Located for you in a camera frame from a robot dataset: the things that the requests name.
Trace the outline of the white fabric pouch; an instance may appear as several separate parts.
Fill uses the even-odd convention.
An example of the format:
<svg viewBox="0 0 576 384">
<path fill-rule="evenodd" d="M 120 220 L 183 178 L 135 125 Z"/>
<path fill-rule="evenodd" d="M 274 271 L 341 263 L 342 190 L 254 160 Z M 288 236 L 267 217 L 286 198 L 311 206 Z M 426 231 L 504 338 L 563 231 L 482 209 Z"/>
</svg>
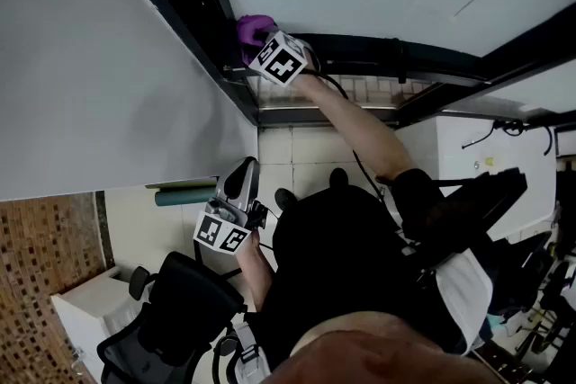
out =
<svg viewBox="0 0 576 384">
<path fill-rule="evenodd" d="M 491 303 L 493 284 L 471 249 L 452 256 L 436 269 L 436 285 L 445 307 L 460 330 L 456 351 L 471 351 Z"/>
</svg>

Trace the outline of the person's left forearm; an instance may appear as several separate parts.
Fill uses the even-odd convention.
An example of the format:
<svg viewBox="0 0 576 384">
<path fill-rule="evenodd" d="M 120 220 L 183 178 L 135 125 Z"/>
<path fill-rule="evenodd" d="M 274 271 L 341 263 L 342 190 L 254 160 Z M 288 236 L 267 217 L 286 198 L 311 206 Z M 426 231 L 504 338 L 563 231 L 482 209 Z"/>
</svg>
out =
<svg viewBox="0 0 576 384">
<path fill-rule="evenodd" d="M 251 292 L 255 309 L 261 311 L 273 283 L 274 271 L 260 248 L 257 230 L 249 234 L 235 257 Z"/>
</svg>

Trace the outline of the black backpack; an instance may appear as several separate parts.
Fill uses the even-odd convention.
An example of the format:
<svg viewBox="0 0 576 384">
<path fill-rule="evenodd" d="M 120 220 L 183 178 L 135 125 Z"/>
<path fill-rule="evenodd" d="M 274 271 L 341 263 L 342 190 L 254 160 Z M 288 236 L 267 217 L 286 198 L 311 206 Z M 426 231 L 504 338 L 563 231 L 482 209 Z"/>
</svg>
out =
<svg viewBox="0 0 576 384">
<path fill-rule="evenodd" d="M 515 244 L 506 239 L 492 244 L 496 276 L 491 315 L 508 319 L 539 301 L 558 317 L 576 319 L 576 308 L 563 296 L 576 279 L 576 242 L 551 242 L 551 236 L 547 231 Z"/>
</svg>

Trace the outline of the purple cleaning cloth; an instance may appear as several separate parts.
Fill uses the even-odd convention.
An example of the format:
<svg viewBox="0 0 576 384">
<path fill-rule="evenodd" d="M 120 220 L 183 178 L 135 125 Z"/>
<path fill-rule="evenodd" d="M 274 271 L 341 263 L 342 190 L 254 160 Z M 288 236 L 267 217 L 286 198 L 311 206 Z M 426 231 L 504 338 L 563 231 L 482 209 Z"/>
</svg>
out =
<svg viewBox="0 0 576 384">
<path fill-rule="evenodd" d="M 267 15 L 244 15 L 236 23 L 238 46 L 242 62 L 248 67 L 268 42 L 268 35 L 278 30 L 274 19 Z"/>
</svg>

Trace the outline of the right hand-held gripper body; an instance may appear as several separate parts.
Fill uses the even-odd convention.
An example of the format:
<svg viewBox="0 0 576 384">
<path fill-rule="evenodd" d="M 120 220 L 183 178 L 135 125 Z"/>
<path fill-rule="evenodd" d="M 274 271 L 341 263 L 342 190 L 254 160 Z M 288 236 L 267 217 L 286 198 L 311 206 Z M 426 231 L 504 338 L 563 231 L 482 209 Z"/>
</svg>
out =
<svg viewBox="0 0 576 384">
<path fill-rule="evenodd" d="M 320 68 L 310 44 L 276 31 L 268 35 L 265 46 L 248 67 L 273 84 L 290 85 L 309 64 Z"/>
</svg>

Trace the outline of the black chest harness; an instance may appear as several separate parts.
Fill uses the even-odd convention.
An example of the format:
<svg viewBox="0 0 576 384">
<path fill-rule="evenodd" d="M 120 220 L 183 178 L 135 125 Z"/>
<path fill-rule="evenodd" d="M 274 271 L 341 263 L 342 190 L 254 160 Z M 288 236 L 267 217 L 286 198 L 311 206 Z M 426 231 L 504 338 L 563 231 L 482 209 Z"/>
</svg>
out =
<svg viewBox="0 0 576 384">
<path fill-rule="evenodd" d="M 438 265 L 436 248 L 429 242 L 407 240 L 402 254 L 416 283 L 422 283 Z"/>
</svg>

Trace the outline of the person's right forearm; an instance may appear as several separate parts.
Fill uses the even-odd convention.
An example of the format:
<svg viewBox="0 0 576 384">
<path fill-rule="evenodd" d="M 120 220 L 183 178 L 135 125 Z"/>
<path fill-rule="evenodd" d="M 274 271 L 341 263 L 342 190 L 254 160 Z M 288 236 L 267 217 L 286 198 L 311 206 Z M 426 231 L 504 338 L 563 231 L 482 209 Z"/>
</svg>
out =
<svg viewBox="0 0 576 384">
<path fill-rule="evenodd" d="M 387 182 L 416 167 L 395 133 L 374 115 L 310 74 L 292 85 L 318 106 L 345 142 L 378 178 Z"/>
</svg>

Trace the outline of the green roll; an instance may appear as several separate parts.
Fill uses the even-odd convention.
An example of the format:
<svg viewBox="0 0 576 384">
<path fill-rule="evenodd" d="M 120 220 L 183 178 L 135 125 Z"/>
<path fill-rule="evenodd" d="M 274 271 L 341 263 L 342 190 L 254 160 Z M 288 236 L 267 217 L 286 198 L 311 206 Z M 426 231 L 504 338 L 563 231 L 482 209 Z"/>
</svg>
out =
<svg viewBox="0 0 576 384">
<path fill-rule="evenodd" d="M 160 189 L 155 193 L 158 207 L 205 203 L 216 193 L 214 187 Z"/>
</svg>

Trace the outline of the black window frame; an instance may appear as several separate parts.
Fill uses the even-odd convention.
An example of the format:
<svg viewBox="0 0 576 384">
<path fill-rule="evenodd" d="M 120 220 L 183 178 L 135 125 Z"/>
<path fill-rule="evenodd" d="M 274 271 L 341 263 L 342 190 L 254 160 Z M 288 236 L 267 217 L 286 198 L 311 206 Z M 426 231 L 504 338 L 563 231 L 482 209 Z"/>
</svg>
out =
<svg viewBox="0 0 576 384">
<path fill-rule="evenodd" d="M 258 127 L 258 103 L 249 89 L 237 43 L 230 0 L 150 0 L 193 52 L 212 80 Z M 386 76 L 397 80 L 392 39 L 307 34 L 322 69 L 334 76 Z M 397 111 L 403 127 L 437 115 L 454 103 L 512 85 L 576 59 L 576 3 L 514 40 L 478 58 L 462 52 L 403 41 L 408 80 L 432 84 L 423 97 Z"/>
</svg>

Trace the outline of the white cabinet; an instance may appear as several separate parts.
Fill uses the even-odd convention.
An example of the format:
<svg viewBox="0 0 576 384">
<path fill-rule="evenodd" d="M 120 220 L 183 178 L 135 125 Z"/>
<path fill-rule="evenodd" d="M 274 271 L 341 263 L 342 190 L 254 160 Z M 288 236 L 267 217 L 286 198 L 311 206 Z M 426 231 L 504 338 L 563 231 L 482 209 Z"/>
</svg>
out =
<svg viewBox="0 0 576 384">
<path fill-rule="evenodd" d="M 104 363 L 96 348 L 108 337 L 128 326 L 149 300 L 145 292 L 135 300 L 129 294 L 129 283 L 119 279 L 120 269 L 114 266 L 72 290 L 51 297 L 76 361 L 74 371 L 85 366 L 92 378 L 101 381 Z"/>
</svg>

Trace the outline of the person's black clothing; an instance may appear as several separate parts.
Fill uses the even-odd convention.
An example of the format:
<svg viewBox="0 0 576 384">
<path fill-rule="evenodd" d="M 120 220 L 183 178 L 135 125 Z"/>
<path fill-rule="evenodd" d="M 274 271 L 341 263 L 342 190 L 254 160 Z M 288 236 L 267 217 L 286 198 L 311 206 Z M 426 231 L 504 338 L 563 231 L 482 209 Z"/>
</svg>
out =
<svg viewBox="0 0 576 384">
<path fill-rule="evenodd" d="M 461 333 L 440 297 L 436 273 L 415 282 L 397 229 L 388 209 L 351 183 L 281 211 L 273 283 L 262 310 L 247 319 L 272 369 L 311 328 L 362 311 L 399 317 L 444 351 L 458 353 Z"/>
</svg>

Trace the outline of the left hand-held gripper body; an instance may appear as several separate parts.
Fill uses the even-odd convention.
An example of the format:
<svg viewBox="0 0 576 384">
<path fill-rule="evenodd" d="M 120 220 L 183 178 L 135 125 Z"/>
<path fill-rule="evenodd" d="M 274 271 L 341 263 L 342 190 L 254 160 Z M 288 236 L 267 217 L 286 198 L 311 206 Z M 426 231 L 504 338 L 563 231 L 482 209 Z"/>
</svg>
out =
<svg viewBox="0 0 576 384">
<path fill-rule="evenodd" d="M 212 197 L 199 214 L 193 233 L 195 243 L 225 255 L 235 255 L 250 234 L 266 226 L 268 208 L 258 200 L 241 210 L 218 197 Z"/>
</svg>

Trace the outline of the black office chair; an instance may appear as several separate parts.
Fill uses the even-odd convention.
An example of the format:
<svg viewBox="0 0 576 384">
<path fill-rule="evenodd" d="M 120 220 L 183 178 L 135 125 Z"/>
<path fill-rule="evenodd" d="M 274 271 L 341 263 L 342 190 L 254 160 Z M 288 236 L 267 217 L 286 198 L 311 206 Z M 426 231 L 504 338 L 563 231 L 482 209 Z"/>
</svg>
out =
<svg viewBox="0 0 576 384">
<path fill-rule="evenodd" d="M 232 319 L 248 306 L 239 292 L 203 263 L 176 251 L 159 272 L 137 267 L 129 294 L 141 299 L 139 314 L 97 346 L 102 384 L 193 384 L 201 358 Z"/>
</svg>

